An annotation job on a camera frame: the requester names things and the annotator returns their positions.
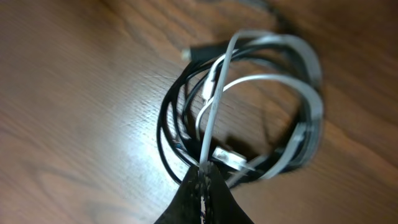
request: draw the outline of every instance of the coiled cable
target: coiled cable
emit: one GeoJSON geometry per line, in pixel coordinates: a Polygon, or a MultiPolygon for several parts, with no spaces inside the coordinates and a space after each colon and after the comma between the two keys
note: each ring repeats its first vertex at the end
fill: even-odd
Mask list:
{"type": "Polygon", "coordinates": [[[227,184],[230,187],[234,187],[240,183],[252,182],[257,179],[268,179],[280,172],[295,170],[307,163],[317,149],[323,117],[322,100],[317,92],[320,88],[319,85],[322,77],[315,52],[307,43],[298,37],[291,35],[276,35],[270,32],[258,30],[245,30],[234,35],[228,45],[225,55],[222,55],[219,58],[222,59],[215,61],[192,61],[170,87],[160,107],[156,135],[157,146],[162,163],[171,178],[173,178],[177,183],[181,183],[181,180],[174,174],[165,158],[161,143],[162,130],[169,146],[182,161],[184,161],[188,166],[197,166],[198,164],[200,166],[200,164],[206,163],[207,160],[213,161],[218,166],[221,175],[226,179],[227,184]],[[234,43],[240,37],[249,38],[251,41],[236,48],[234,43]],[[262,49],[271,49],[278,53],[282,53],[284,58],[290,62],[290,65],[286,66],[273,58],[253,54],[255,51],[262,49]],[[271,155],[260,155],[248,162],[247,166],[242,170],[234,170],[213,157],[209,158],[208,155],[214,151],[214,149],[210,147],[212,137],[211,133],[224,89],[224,81],[228,73],[229,63],[240,60],[249,60],[261,65],[267,65],[268,67],[272,67],[279,71],[280,74],[262,74],[243,77],[240,80],[232,82],[229,86],[226,86],[227,89],[232,87],[234,84],[244,82],[246,80],[272,79],[294,87],[302,95],[303,100],[294,124],[292,124],[292,127],[286,132],[287,136],[292,135],[292,137],[287,138],[288,140],[282,142],[271,155]],[[190,93],[187,93],[183,109],[180,113],[181,123],[184,127],[183,132],[188,136],[185,138],[178,125],[179,118],[177,101],[180,89],[181,87],[188,85],[193,77],[206,71],[206,75],[197,82],[190,93]],[[202,142],[197,134],[198,123],[200,124],[201,116],[198,118],[199,122],[197,121],[196,128],[193,128],[189,123],[188,114],[190,114],[190,107],[194,97],[206,82],[212,82],[214,80],[214,77],[212,76],[215,72],[220,72],[217,88],[211,99],[205,99],[208,100],[208,102],[200,113],[200,115],[202,115],[205,108],[211,105],[211,112],[206,126],[205,137],[202,142]],[[172,108],[174,130],[177,135],[176,138],[172,137],[167,123],[167,109],[170,105],[172,108]]]}

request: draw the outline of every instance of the table surface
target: table surface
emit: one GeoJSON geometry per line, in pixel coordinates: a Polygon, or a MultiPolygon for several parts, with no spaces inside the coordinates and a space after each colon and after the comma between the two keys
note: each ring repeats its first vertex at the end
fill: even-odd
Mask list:
{"type": "MultiPolygon", "coordinates": [[[[255,223],[397,223],[398,4],[272,2],[320,56],[323,140],[309,166],[239,186],[236,201],[255,223]]],[[[0,223],[153,223],[178,187],[155,127],[180,51],[273,26],[231,1],[1,1],[0,223]]],[[[270,149],[294,98],[275,83],[233,88],[215,136],[270,149]]]]}

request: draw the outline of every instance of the wooden table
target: wooden table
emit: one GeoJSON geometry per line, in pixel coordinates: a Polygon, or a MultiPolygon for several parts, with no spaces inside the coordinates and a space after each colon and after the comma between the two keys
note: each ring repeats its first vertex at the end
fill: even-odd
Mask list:
{"type": "MultiPolygon", "coordinates": [[[[320,56],[323,141],[308,167],[233,195],[255,223],[398,223],[398,4],[273,3],[320,56]]],[[[178,187],[155,127],[187,64],[180,50],[272,24],[234,2],[0,1],[0,223],[153,223],[178,187]]],[[[235,65],[229,80],[248,68],[235,65]]],[[[267,82],[236,87],[216,137],[270,148],[264,136],[289,120],[290,95],[267,82]]]]}

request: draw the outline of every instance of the cable bundle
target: cable bundle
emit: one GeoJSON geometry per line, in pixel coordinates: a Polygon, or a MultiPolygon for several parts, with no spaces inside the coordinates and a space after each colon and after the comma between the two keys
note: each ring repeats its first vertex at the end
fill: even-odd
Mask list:
{"type": "Polygon", "coordinates": [[[181,180],[175,175],[164,155],[161,142],[161,130],[173,152],[189,166],[205,167],[207,161],[214,162],[225,178],[229,187],[258,179],[269,179],[279,173],[302,167],[314,155],[321,136],[323,119],[323,102],[318,93],[322,71],[313,49],[302,39],[293,35],[277,35],[268,31],[244,30],[236,33],[229,43],[211,46],[192,47],[183,52],[191,62],[176,79],[166,93],[160,107],[157,122],[157,146],[163,165],[171,178],[178,184],[181,180]],[[273,50],[281,54],[288,62],[280,63],[271,57],[259,56],[258,50],[273,50]],[[251,61],[262,66],[271,67],[278,74],[256,74],[241,77],[226,86],[224,85],[231,62],[251,61]],[[192,90],[185,96],[182,111],[177,111],[178,95],[181,87],[188,85],[193,77],[206,72],[192,90]],[[260,155],[245,163],[239,169],[227,166],[225,162],[210,156],[215,147],[211,143],[218,105],[224,91],[242,82],[254,80],[272,80],[281,82],[294,89],[301,96],[301,106],[274,152],[260,155]],[[188,115],[194,97],[202,89],[205,105],[198,114],[195,128],[189,122],[188,115]],[[168,129],[167,110],[171,106],[172,121],[176,137],[168,129]],[[211,107],[205,135],[200,139],[200,120],[207,108],[211,107]],[[183,125],[181,130],[178,121],[183,125]]]}

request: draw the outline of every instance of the wood grain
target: wood grain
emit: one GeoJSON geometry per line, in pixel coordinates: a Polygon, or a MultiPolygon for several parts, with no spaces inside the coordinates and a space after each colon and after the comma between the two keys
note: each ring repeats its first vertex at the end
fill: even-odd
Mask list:
{"type": "MultiPolygon", "coordinates": [[[[272,2],[322,61],[324,137],[310,166],[240,186],[236,200],[255,223],[397,223],[398,4],[272,2]]],[[[1,1],[0,223],[153,223],[177,189],[155,126],[180,50],[273,26],[231,1],[1,1]]],[[[229,79],[253,71],[240,63],[229,79]]],[[[295,102],[280,85],[242,84],[215,135],[269,149],[295,102]]]]}

